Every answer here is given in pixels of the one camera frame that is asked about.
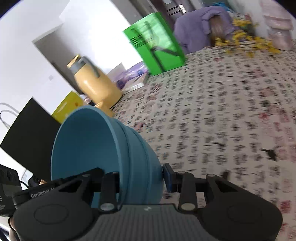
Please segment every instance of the green gift bag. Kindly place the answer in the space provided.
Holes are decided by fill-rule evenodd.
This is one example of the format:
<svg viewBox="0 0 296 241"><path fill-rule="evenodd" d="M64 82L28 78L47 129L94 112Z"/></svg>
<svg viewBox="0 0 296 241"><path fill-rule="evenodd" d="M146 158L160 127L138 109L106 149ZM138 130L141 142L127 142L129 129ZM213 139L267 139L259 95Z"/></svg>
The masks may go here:
<svg viewBox="0 0 296 241"><path fill-rule="evenodd" d="M152 75L184 65L185 55L159 12L149 14L123 32Z"/></svg>

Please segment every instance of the thermos handle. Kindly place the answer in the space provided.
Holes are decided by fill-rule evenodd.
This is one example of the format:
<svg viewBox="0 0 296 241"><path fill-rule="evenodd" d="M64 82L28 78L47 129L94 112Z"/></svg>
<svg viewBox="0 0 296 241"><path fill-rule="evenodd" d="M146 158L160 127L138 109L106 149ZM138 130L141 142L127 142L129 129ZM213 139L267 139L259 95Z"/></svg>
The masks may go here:
<svg viewBox="0 0 296 241"><path fill-rule="evenodd" d="M96 67L94 66L94 64L85 56L82 56L79 60L79 62L84 61L87 64L89 64L91 66L91 68L93 69L94 73L96 74L97 78L100 77L100 73L98 72L98 70L96 69Z"/></svg>

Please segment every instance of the purple towel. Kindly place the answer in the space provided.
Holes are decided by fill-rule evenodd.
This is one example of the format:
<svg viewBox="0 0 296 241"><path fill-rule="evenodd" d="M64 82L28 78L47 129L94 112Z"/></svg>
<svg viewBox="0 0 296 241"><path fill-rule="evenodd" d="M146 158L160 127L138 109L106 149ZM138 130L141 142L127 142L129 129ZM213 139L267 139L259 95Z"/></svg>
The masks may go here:
<svg viewBox="0 0 296 241"><path fill-rule="evenodd" d="M224 33L226 38L229 39L231 33L237 28L232 25L232 19L223 7L204 7L188 12L176 20L174 35L185 54L210 46L208 34L211 33L211 29L209 20L215 15L221 17Z"/></svg>

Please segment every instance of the patterned tablecloth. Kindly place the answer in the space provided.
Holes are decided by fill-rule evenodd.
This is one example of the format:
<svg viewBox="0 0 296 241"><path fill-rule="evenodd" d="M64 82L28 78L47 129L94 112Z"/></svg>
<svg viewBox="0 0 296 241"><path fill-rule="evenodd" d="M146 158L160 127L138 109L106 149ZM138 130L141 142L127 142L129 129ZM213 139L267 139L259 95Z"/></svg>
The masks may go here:
<svg viewBox="0 0 296 241"><path fill-rule="evenodd" d="M203 49L124 95L114 112L175 171L204 178L229 170L230 182L281 210L278 240L296 240L294 51L252 59ZM177 203L178 195L165 192L162 202Z"/></svg>

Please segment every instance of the yellow kettle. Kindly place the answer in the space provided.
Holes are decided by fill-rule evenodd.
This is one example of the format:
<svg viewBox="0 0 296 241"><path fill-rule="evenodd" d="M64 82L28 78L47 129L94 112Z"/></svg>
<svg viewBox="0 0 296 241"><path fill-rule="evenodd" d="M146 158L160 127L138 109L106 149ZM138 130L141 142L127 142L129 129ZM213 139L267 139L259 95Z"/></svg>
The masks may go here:
<svg viewBox="0 0 296 241"><path fill-rule="evenodd" d="M96 107L110 115L106 110L118 102L122 93L109 77L85 56L77 55L67 68L73 73L79 88L93 100Z"/></svg>

